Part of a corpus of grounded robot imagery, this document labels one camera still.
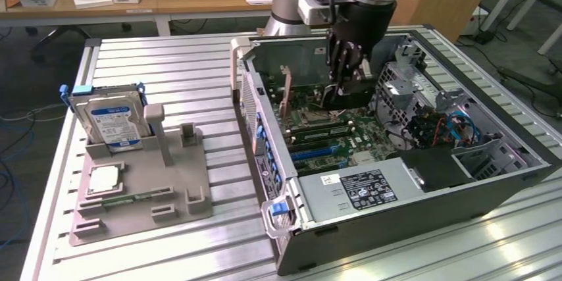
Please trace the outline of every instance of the white cable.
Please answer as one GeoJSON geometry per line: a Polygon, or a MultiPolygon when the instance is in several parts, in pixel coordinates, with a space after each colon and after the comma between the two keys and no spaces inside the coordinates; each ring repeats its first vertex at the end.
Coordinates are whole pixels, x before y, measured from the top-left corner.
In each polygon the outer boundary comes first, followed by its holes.
{"type": "MultiPolygon", "coordinates": [[[[67,105],[64,103],[53,103],[52,105],[45,105],[44,107],[32,109],[24,116],[20,116],[17,118],[4,118],[0,115],[0,120],[4,120],[4,121],[20,121],[20,120],[27,119],[29,121],[33,121],[33,114],[37,114],[39,112],[41,112],[44,110],[59,108],[59,107],[67,107],[67,105]]],[[[55,118],[36,119],[35,122],[49,122],[49,121],[60,120],[64,117],[65,117],[65,115],[57,116],[55,118]]]]}

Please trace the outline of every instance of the blue cable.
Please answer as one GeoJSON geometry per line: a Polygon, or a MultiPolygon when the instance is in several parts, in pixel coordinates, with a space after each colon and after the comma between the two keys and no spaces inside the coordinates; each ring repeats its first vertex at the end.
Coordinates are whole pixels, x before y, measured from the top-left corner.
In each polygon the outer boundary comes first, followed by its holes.
{"type": "MultiPolygon", "coordinates": [[[[20,128],[17,126],[9,126],[9,125],[0,125],[0,128],[5,128],[13,131],[27,131],[27,128],[20,128]]],[[[35,133],[33,131],[29,131],[28,134],[29,134],[29,137],[27,139],[25,145],[20,149],[17,149],[11,155],[1,158],[3,161],[8,161],[9,159],[13,159],[19,154],[24,153],[29,149],[29,146],[32,145],[32,142],[33,142],[35,133]]]]}
{"type": "Polygon", "coordinates": [[[462,113],[460,111],[454,111],[448,116],[447,116],[447,127],[448,130],[451,131],[450,134],[452,135],[452,137],[458,140],[462,139],[462,137],[458,135],[458,133],[455,132],[455,130],[452,129],[452,116],[462,116],[463,119],[466,120],[466,122],[471,125],[472,131],[474,131],[474,135],[476,137],[476,141],[480,141],[480,133],[476,130],[476,126],[474,125],[472,119],[470,118],[468,115],[466,115],[464,113],[462,113]]]}
{"type": "Polygon", "coordinates": [[[17,233],[13,234],[12,237],[0,245],[0,251],[1,251],[3,248],[7,247],[8,244],[12,242],[12,240],[17,239],[29,228],[29,209],[27,208],[27,202],[25,202],[24,194],[21,192],[21,188],[19,186],[17,179],[8,172],[0,171],[0,174],[5,176],[8,179],[12,179],[19,201],[21,202],[21,205],[24,206],[24,224],[21,225],[21,228],[19,229],[17,233]]]}

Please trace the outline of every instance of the hard drive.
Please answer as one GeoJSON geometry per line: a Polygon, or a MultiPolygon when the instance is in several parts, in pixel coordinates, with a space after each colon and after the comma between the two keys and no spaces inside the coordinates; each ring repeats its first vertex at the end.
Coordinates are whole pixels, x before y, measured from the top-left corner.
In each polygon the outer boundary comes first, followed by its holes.
{"type": "Polygon", "coordinates": [[[76,86],[69,95],[67,90],[63,85],[61,98],[81,122],[89,142],[105,143],[112,153],[143,148],[140,138],[151,135],[143,117],[144,85],[76,86]]]}

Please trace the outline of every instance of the power supply label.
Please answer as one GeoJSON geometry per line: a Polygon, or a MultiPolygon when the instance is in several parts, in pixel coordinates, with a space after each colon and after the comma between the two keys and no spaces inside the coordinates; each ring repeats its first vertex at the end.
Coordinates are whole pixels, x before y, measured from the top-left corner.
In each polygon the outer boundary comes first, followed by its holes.
{"type": "Polygon", "coordinates": [[[379,169],[340,177],[340,181],[356,210],[398,201],[379,169]]]}

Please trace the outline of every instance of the blue pcie slot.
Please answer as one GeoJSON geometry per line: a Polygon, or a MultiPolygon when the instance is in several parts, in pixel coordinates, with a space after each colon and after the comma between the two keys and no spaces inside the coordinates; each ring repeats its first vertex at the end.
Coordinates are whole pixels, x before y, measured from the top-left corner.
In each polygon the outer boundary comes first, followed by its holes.
{"type": "Polygon", "coordinates": [[[324,149],[318,149],[316,151],[307,151],[304,153],[295,153],[291,155],[292,161],[300,161],[303,159],[328,156],[335,153],[335,150],[339,148],[339,145],[331,146],[324,149]]]}

